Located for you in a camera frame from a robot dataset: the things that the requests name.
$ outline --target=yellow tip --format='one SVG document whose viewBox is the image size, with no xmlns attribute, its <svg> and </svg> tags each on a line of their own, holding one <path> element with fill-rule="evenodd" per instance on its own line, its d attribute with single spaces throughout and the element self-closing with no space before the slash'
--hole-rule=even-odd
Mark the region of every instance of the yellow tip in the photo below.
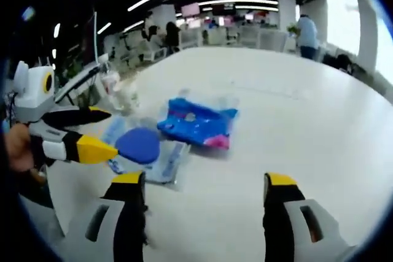
<svg viewBox="0 0 393 262">
<path fill-rule="evenodd" d="M 117 156 L 117 149 L 97 138 L 83 135 L 76 143 L 80 163 L 98 164 Z"/>
<path fill-rule="evenodd" d="M 297 185 L 296 181 L 284 174 L 268 172 L 272 185 Z"/>
<path fill-rule="evenodd" d="M 120 174 L 112 179 L 112 183 L 138 183 L 142 171 Z"/>
<path fill-rule="evenodd" d="M 101 111 L 101 112 L 104 112 L 104 113 L 107 113 L 107 114 L 110 114 L 108 111 L 106 111 L 106 110 L 103 110 L 103 109 L 100 109 L 99 107 L 88 107 L 90 110 L 99 110 L 99 111 Z"/>
</svg>

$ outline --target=blue lid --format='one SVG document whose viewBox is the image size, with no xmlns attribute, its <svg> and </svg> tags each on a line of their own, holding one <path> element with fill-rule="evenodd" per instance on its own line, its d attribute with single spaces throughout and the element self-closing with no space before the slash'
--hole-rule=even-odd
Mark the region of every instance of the blue lid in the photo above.
<svg viewBox="0 0 393 262">
<path fill-rule="evenodd" d="M 138 164 L 150 164 L 160 154 L 158 133 L 147 128 L 131 129 L 120 136 L 115 144 L 119 155 Z"/>
</svg>

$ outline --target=pink screen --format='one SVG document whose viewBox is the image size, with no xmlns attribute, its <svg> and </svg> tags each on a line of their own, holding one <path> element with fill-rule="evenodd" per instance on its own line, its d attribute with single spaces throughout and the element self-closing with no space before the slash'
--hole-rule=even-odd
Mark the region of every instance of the pink screen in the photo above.
<svg viewBox="0 0 393 262">
<path fill-rule="evenodd" d="M 187 6 L 183 6 L 182 7 L 182 14 L 183 14 L 183 17 L 189 17 L 191 15 L 199 15 L 200 10 L 199 10 L 198 3 L 193 3 L 193 4 L 189 4 Z"/>
<path fill-rule="evenodd" d="M 231 17 L 224 17 L 224 26 L 230 26 L 232 25 L 233 20 Z"/>
</svg>

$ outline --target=plastic bag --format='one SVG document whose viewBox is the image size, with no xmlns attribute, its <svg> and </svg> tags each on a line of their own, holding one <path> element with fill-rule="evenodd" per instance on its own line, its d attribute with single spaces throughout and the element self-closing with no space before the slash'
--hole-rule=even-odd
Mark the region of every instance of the plastic bag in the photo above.
<svg viewBox="0 0 393 262">
<path fill-rule="evenodd" d="M 116 140 L 129 129 L 145 127 L 156 132 L 157 121 L 153 118 L 144 117 L 119 117 L 114 116 L 111 124 L 105 130 L 101 140 L 107 144 L 115 145 Z M 132 162 L 122 156 L 116 156 L 109 160 L 108 166 L 117 174 L 143 170 L 146 174 L 146 182 L 164 185 L 178 190 L 179 166 L 187 160 L 190 146 L 177 141 L 169 141 L 165 137 L 160 139 L 160 155 L 157 160 L 150 165 L 143 166 Z"/>
<path fill-rule="evenodd" d="M 201 99 L 183 89 L 170 99 L 157 127 L 170 138 L 207 147 L 229 149 L 238 100 L 229 96 Z"/>
</svg>

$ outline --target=blue plastic bag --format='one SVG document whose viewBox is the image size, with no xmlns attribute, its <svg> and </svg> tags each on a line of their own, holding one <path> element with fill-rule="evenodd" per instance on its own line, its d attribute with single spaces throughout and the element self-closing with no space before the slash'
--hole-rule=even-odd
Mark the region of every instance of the blue plastic bag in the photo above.
<svg viewBox="0 0 393 262">
<path fill-rule="evenodd" d="M 177 141 L 228 149 L 232 121 L 237 113 L 237 109 L 214 110 L 185 98 L 175 98 L 169 100 L 166 119 L 157 128 Z"/>
</svg>

